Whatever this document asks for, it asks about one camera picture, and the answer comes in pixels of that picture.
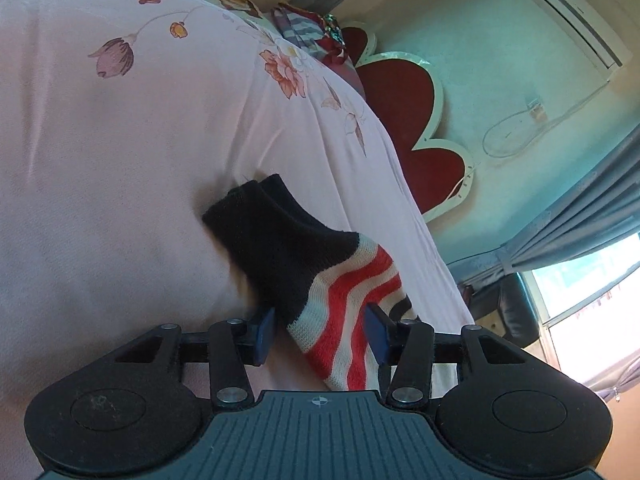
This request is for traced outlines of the striped knit sweater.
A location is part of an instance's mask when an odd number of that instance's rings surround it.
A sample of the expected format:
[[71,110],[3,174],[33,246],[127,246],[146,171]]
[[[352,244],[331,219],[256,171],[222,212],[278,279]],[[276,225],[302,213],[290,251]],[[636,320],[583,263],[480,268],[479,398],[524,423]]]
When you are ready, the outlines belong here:
[[231,190],[203,216],[322,382],[335,391],[385,391],[392,370],[376,362],[364,333],[368,304],[392,320],[411,301],[386,250],[335,231],[307,212],[277,174]]

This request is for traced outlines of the striped folded clothes pile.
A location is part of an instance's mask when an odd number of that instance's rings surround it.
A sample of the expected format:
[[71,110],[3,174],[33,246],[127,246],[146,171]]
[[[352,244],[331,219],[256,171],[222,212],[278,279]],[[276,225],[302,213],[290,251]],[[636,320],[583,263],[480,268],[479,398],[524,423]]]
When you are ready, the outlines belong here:
[[284,39],[327,66],[350,61],[340,25],[331,15],[321,15],[280,2],[270,11],[274,27]]

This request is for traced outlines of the blue-grey left curtain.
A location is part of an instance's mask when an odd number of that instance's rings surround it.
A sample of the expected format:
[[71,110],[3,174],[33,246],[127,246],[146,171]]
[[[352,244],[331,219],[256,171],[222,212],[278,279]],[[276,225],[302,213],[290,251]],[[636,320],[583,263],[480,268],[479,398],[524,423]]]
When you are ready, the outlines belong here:
[[501,246],[448,266],[482,288],[507,275],[588,256],[639,232],[639,130]]

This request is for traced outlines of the red heart-shaped headboard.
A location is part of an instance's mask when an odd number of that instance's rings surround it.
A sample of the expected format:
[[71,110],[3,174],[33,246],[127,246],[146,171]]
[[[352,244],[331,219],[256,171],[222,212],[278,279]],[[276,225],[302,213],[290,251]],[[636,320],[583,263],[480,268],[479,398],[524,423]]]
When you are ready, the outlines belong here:
[[433,65],[412,53],[378,52],[366,25],[342,28],[371,110],[394,144],[402,172],[423,220],[431,222],[469,195],[474,164],[461,145],[439,139],[445,92]]

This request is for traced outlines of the pink floral bed quilt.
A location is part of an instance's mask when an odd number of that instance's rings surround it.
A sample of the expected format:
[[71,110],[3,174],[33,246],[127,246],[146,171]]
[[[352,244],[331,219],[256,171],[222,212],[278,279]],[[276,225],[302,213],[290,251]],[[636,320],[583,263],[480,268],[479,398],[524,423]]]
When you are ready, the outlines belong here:
[[392,141],[344,79],[201,0],[1,0],[1,474],[41,468],[29,401],[150,328],[256,299],[204,212],[278,174],[393,258],[416,314],[469,324]]

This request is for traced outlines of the white air conditioner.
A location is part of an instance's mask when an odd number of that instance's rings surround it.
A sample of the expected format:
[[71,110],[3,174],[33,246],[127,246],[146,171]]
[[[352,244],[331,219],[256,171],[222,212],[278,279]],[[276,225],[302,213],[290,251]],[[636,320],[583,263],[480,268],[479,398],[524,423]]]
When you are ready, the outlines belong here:
[[632,53],[617,32],[586,0],[533,0],[578,45],[606,81],[625,67]]

